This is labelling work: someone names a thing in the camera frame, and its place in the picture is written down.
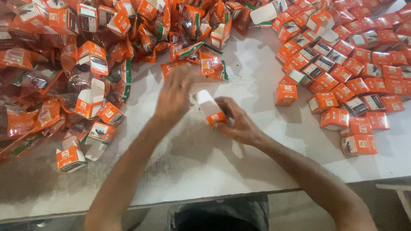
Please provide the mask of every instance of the table surface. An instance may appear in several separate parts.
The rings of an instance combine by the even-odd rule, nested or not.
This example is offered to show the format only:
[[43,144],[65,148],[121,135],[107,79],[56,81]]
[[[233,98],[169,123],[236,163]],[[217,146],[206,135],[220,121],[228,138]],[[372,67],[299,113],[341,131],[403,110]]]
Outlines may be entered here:
[[[273,139],[322,164],[344,182],[411,176],[411,101],[404,112],[388,115],[391,130],[375,132],[377,155],[344,156],[338,132],[319,127],[298,87],[292,106],[275,106],[274,90],[283,77],[275,59],[281,45],[272,29],[247,37],[232,31],[224,54],[229,82],[198,83],[193,92],[233,97],[259,128]],[[61,141],[39,147],[0,166],[0,220],[86,211],[110,169],[152,116],[163,85],[160,63],[133,65],[131,97],[122,108],[127,118],[103,156],[73,172],[57,170],[55,149]],[[132,206],[252,192],[294,189],[298,185],[259,150],[238,144],[209,126],[193,99],[191,109],[155,149]]]

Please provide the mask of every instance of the forearm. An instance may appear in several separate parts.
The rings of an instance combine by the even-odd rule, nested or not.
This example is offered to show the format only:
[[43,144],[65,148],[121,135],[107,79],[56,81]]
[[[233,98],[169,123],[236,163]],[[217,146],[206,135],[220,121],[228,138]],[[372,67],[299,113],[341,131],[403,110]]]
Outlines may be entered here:
[[157,144],[170,130],[169,125],[150,119],[138,137],[111,170],[86,217],[86,230],[121,230],[121,216],[129,207]]

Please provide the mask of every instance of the orange cardboard box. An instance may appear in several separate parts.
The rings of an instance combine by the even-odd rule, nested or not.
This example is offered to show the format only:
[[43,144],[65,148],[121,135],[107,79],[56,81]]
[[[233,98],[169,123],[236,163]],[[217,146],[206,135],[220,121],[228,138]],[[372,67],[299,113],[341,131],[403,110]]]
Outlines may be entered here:
[[295,24],[295,22],[288,22],[281,26],[277,34],[277,38],[283,43],[286,43],[292,37],[300,33],[301,29]]
[[390,129],[385,112],[367,112],[365,117],[369,119],[372,129]]
[[405,107],[398,95],[383,96],[381,97],[381,101],[387,108],[386,112],[398,112],[405,110]]
[[371,54],[371,62],[372,64],[382,66],[392,66],[392,60],[391,56],[389,53],[384,53],[384,52],[373,52]]
[[383,79],[392,79],[392,80],[403,80],[401,68],[391,67],[391,66],[382,66]]
[[342,105],[353,117],[358,117],[368,111],[365,103],[358,97],[350,99],[349,101],[344,102]]
[[299,85],[307,77],[294,68],[290,68],[284,77],[280,80],[282,85]]
[[378,154],[374,137],[367,135],[352,135],[341,138],[341,147],[345,155]]
[[48,25],[44,27],[48,30],[47,34],[78,35],[79,28],[76,21],[77,18],[71,10],[50,8]]
[[385,83],[385,86],[389,94],[392,94],[392,95],[406,95],[407,94],[404,80],[386,79],[384,80],[384,83]]
[[290,106],[297,100],[297,87],[295,85],[278,85],[275,90],[275,105]]
[[330,75],[335,78],[340,83],[347,82],[353,75],[350,71],[343,68],[341,65],[337,65],[331,72]]
[[389,51],[393,66],[407,66],[407,58],[401,51]]
[[345,61],[345,63],[343,64],[343,67],[349,70],[355,77],[360,74],[360,72],[364,68],[364,65],[353,58],[348,58],[347,61]]
[[119,125],[126,115],[120,111],[116,106],[107,102],[98,111],[97,115],[108,125],[117,126]]
[[341,136],[372,135],[371,123],[368,118],[350,117],[349,127],[340,131]]
[[364,83],[370,90],[370,93],[377,93],[380,95],[386,95],[387,89],[385,88],[384,80],[383,79],[376,79],[376,78],[366,78],[364,79]]
[[346,110],[330,108],[321,113],[320,127],[331,131],[338,131],[347,128],[349,123],[349,114]]
[[340,40],[335,46],[334,50],[340,52],[341,54],[348,56],[353,50],[354,47],[348,44],[344,40]]
[[371,62],[371,53],[372,51],[356,47],[354,48],[352,58],[359,61],[360,63]]
[[288,59],[295,55],[300,50],[300,46],[293,40],[286,42],[282,45],[275,55],[283,64],[288,61]]
[[380,66],[371,63],[364,63],[364,69],[360,73],[361,78],[382,78],[382,76]]
[[322,74],[310,86],[309,90],[316,94],[321,92],[329,92],[338,84],[338,81],[331,77],[328,73]]
[[381,102],[381,99],[378,95],[366,95],[361,97],[363,102],[368,108],[368,111],[385,111],[384,104]]
[[367,85],[364,83],[362,78],[348,80],[346,86],[354,92],[355,95],[365,94],[370,92]]
[[331,90],[334,93],[335,98],[339,105],[345,103],[352,97],[354,97],[354,92],[352,92],[347,86],[343,83],[338,84],[335,88]]
[[329,108],[338,106],[337,100],[332,92],[317,93],[308,100],[312,113],[321,113]]

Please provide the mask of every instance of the orange packaging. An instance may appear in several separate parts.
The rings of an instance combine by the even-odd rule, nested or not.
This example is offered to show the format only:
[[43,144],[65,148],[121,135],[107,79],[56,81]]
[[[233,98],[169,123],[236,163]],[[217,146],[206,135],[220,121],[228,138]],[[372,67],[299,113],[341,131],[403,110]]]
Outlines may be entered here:
[[343,64],[343,67],[349,70],[355,77],[360,74],[360,72],[364,68],[364,65],[353,58],[348,58],[347,61],[345,61],[345,63]]
[[200,51],[201,72],[211,79],[224,80],[225,67],[218,57]]
[[384,80],[384,83],[387,88],[388,94],[392,94],[392,95],[406,95],[407,94],[404,80],[386,79]]
[[405,110],[405,107],[398,95],[383,96],[381,97],[381,101],[387,108],[386,112],[398,112]]
[[277,34],[277,38],[283,43],[286,43],[292,37],[300,33],[301,29],[295,24],[295,22],[288,22],[281,26]]
[[286,42],[282,45],[275,57],[280,60],[283,64],[288,61],[288,59],[295,55],[300,50],[300,46],[293,40]]
[[339,25],[334,29],[334,32],[337,33],[338,37],[341,40],[348,38],[351,35],[351,31],[345,28],[343,25]]
[[320,127],[331,131],[338,131],[348,127],[349,114],[346,110],[330,108],[321,113]]
[[408,66],[407,58],[401,51],[389,51],[393,66]]
[[299,85],[307,77],[305,74],[299,72],[294,68],[290,68],[279,84],[282,85]]
[[335,46],[334,50],[340,52],[341,54],[348,56],[353,50],[354,47],[348,44],[344,40],[340,40]]
[[290,106],[297,100],[297,87],[295,85],[279,84],[274,95],[275,105]]
[[361,97],[368,108],[368,111],[385,111],[384,104],[378,95],[366,95]]
[[77,15],[79,16],[80,30],[98,31],[99,25],[96,8],[80,3],[77,7]]
[[317,93],[308,100],[312,113],[321,113],[329,108],[338,106],[337,100],[332,92]]
[[361,78],[347,81],[346,86],[354,92],[355,95],[365,94],[370,92],[369,88]]
[[364,63],[364,69],[360,73],[361,78],[382,78],[381,67],[371,64]]
[[335,98],[339,105],[345,103],[352,97],[354,97],[354,92],[352,92],[348,87],[343,83],[338,84],[335,88],[331,90],[334,93]]
[[91,72],[95,74],[108,75],[106,52],[104,48],[92,43],[85,42],[79,48],[79,64],[90,65]]
[[50,8],[48,10],[48,25],[44,27],[51,34],[78,35],[79,28],[76,21],[77,18],[71,10]]
[[358,97],[350,99],[344,102],[342,105],[353,117],[358,117],[368,111],[365,103]]
[[347,82],[353,76],[350,71],[341,65],[337,65],[332,72],[330,72],[330,75],[340,83]]
[[340,131],[342,137],[351,135],[372,135],[372,128],[368,118],[350,117],[349,127]]
[[310,86],[309,90],[316,94],[321,92],[329,92],[338,84],[338,81],[331,77],[328,73],[322,74]]
[[371,62],[371,51],[356,47],[354,48],[352,58],[360,63]]
[[372,129],[390,129],[385,112],[367,112],[365,117],[369,119]]
[[385,87],[383,79],[366,78],[364,79],[364,83],[367,85],[371,93],[377,93],[381,95],[387,94],[387,89]]
[[119,125],[126,115],[120,111],[116,106],[107,102],[100,108],[97,115],[108,125],[116,127]]
[[368,135],[352,135],[341,138],[341,147],[345,155],[377,154],[374,137]]
[[391,66],[382,66],[383,79],[392,79],[392,80],[403,80],[404,76],[402,75],[401,68],[391,67]]

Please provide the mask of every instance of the orange plastic packet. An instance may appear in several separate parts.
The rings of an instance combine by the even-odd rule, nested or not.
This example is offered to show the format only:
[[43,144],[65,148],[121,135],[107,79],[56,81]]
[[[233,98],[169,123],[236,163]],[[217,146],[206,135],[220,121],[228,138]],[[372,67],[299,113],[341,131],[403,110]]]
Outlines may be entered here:
[[49,127],[60,120],[60,103],[56,99],[45,101],[40,108],[37,120],[30,133],[35,133],[45,127]]
[[31,131],[39,110],[25,112],[18,106],[6,105],[7,109],[7,136],[18,138]]

